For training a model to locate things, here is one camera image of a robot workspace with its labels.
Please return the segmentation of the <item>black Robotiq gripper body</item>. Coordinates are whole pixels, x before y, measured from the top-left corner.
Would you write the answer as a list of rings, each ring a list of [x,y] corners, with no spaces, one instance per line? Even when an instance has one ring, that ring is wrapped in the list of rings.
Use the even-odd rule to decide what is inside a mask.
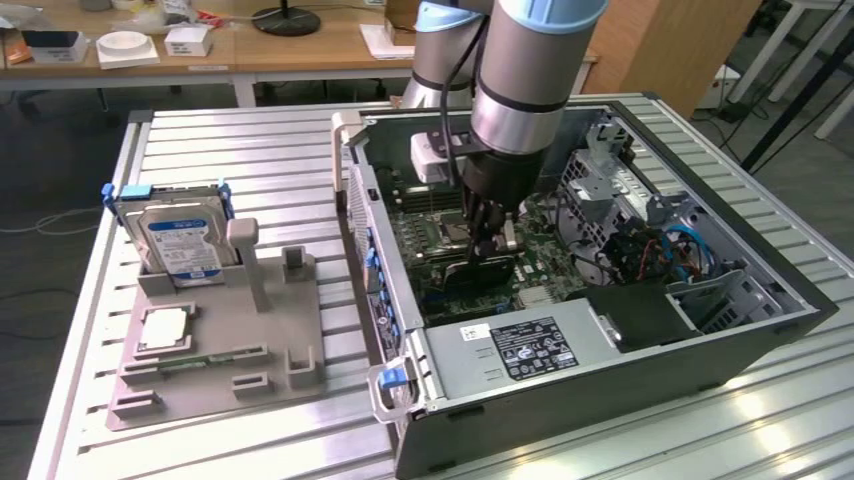
[[[545,158],[545,150],[526,155],[494,150],[472,154],[462,172],[465,206],[493,202],[517,208],[534,191]]]

